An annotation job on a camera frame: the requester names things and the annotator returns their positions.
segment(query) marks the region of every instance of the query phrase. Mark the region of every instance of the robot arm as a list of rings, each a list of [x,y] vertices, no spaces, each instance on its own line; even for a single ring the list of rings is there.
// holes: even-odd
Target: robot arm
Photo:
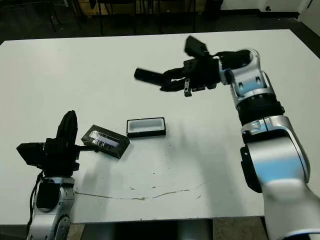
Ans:
[[[96,147],[75,145],[77,131],[77,116],[72,110],[64,115],[56,138],[22,143],[16,148],[26,164],[42,169],[30,198],[29,240],[67,239],[75,201],[75,180],[71,176],[79,170],[76,160],[81,151],[98,152]]]
[[[137,68],[134,76],[165,92],[184,90],[186,97],[219,82],[230,85],[245,144],[240,149],[241,166],[247,185],[263,195],[269,239],[320,233],[320,199],[307,186],[308,158],[261,70],[259,53],[244,49],[210,55],[192,36],[185,52],[194,58],[182,68],[164,74]]]

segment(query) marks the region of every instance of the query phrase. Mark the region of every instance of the black box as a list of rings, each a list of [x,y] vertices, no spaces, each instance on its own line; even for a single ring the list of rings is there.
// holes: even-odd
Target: black box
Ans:
[[[99,151],[118,159],[121,158],[130,144],[128,137],[97,125],[92,125],[81,140],[84,145],[98,146]]]

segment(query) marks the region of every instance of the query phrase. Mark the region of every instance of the chair leg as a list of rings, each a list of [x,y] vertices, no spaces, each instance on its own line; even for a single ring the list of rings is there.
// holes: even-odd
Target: chair leg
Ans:
[[[159,14],[159,32],[162,33],[162,22],[161,22],[161,7],[160,7],[160,0],[158,0],[158,14]]]
[[[196,32],[196,0],[193,0],[193,32]]]
[[[100,30],[101,30],[101,35],[103,36],[104,35],[104,26],[102,23],[101,4],[98,3],[98,6],[99,6],[99,18],[100,18]]]
[[[137,33],[137,25],[136,25],[136,14],[137,14],[137,2],[134,1],[134,20],[133,20],[133,30],[134,30],[134,35]]]
[[[143,14],[146,14],[146,9],[145,9],[145,0],[142,1],[142,9],[143,9]]]
[[[56,27],[55,27],[55,25],[54,25],[54,22],[52,21],[51,13],[50,13],[50,11],[49,11],[49,8],[48,8],[48,6],[47,6],[47,3],[46,3],[45,1],[42,1],[42,4],[44,5],[44,8],[45,8],[45,10],[46,10],[46,13],[47,13],[48,18],[49,18],[49,21],[50,21],[50,23],[51,23],[52,29],[53,29],[54,32],[56,32],[57,30],[56,30]]]
[[[106,3],[104,3],[104,7],[105,7],[106,12],[107,12],[107,13],[108,13],[108,15],[109,15],[110,13],[109,13],[109,9],[108,9],[108,6],[107,6],[107,4],[106,4]]]
[[[71,2],[67,1],[69,4],[69,8],[71,8],[71,12],[73,14],[73,16],[76,19],[76,23],[78,24],[79,29],[81,28],[81,24],[80,24],[80,20],[79,20],[79,15],[77,15],[77,10],[76,10],[76,4],[75,4],[75,0],[72,0]]]
[[[191,3],[192,3],[192,1],[193,1],[193,0],[190,0],[190,1],[189,1],[188,13],[190,13],[190,10],[191,10]]]
[[[54,4],[52,2],[50,3],[50,7],[52,9],[52,12],[53,12],[53,15],[54,15],[56,21],[58,22],[58,24],[61,24],[61,22],[60,22],[60,20],[58,18],[58,14],[56,12],[55,6],[54,6]]]

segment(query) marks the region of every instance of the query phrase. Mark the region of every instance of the floor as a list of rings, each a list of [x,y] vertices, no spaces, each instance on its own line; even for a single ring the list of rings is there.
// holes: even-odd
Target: floor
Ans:
[[[55,8],[61,22],[61,24],[58,24],[57,20],[53,18],[56,32],[53,31],[48,16],[38,3],[30,4],[27,7],[17,7],[10,11],[0,9],[0,44],[6,40],[101,36],[98,17],[82,19],[80,29],[69,8],[59,2],[55,4]],[[190,33],[193,31],[190,14],[170,13],[161,19],[163,34]],[[105,36],[135,34],[132,26],[132,16],[108,16],[103,18],[103,22]],[[159,34],[158,23],[159,18],[156,15],[138,15],[136,17],[136,34]],[[267,29],[292,30],[320,58],[320,37],[295,18],[261,18],[255,14],[247,14],[222,15],[217,20],[206,21],[202,14],[196,16],[196,32]],[[68,239],[79,240],[84,227],[84,225],[72,225]],[[24,226],[0,226],[0,239],[23,239],[24,229]],[[213,232],[217,240],[267,239],[259,217],[220,218],[215,220]]]
[[[68,7],[61,3],[55,5],[58,24],[53,18],[57,31],[54,32],[48,16],[39,3],[29,4],[15,10],[0,8],[0,44],[5,40],[100,37],[100,20],[98,17],[82,19],[79,28],[76,18]],[[103,18],[105,36],[134,35],[133,16],[114,15]],[[163,34],[190,33],[192,15],[188,13],[167,13],[161,17]],[[320,57],[320,37],[295,18],[258,17],[256,14],[222,15],[217,20],[207,21],[202,14],[196,16],[196,32],[221,32],[243,30],[290,29],[318,57]],[[138,14],[136,17],[136,34],[159,34],[159,17],[157,15]]]

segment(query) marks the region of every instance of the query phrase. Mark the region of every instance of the chair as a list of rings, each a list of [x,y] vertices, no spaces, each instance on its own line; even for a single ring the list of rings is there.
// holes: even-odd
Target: chair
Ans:
[[[100,18],[100,30],[101,30],[101,35],[104,35],[104,27],[103,27],[103,20],[102,20],[102,12],[101,12],[101,4],[104,4],[104,7],[106,9],[106,12],[108,15],[110,15],[109,9],[107,4],[110,5],[111,9],[111,14],[114,14],[114,10],[112,5],[113,4],[133,4],[134,5],[134,21],[133,21],[133,28],[134,28],[134,33],[136,33],[136,12],[137,12],[137,3],[136,0],[97,0],[98,3],[98,8],[99,8],[99,18]]]
[[[181,5],[182,2],[185,0],[157,0],[158,1],[158,14],[159,14],[159,31],[161,31],[161,6],[160,2],[180,2],[180,12],[181,12]],[[192,20],[192,30],[193,32],[196,32],[196,0],[189,0],[189,6],[188,6],[188,13],[190,13],[191,10],[191,3],[193,2],[193,20]]]
[[[0,12],[2,10],[4,10],[4,11],[15,10],[19,7],[26,8],[27,5],[32,5],[32,4],[42,4],[43,5],[43,8],[45,9],[46,14],[48,16],[48,19],[51,23],[52,29],[54,32],[56,32],[57,30],[54,25],[52,15],[54,16],[54,18],[56,19],[58,24],[60,24],[61,22],[58,18],[53,0],[38,0],[38,1],[34,1],[34,0],[0,0]],[[72,10],[72,13],[74,14],[74,16],[77,17],[74,13],[73,6],[70,6],[70,7],[71,7],[71,10]]]

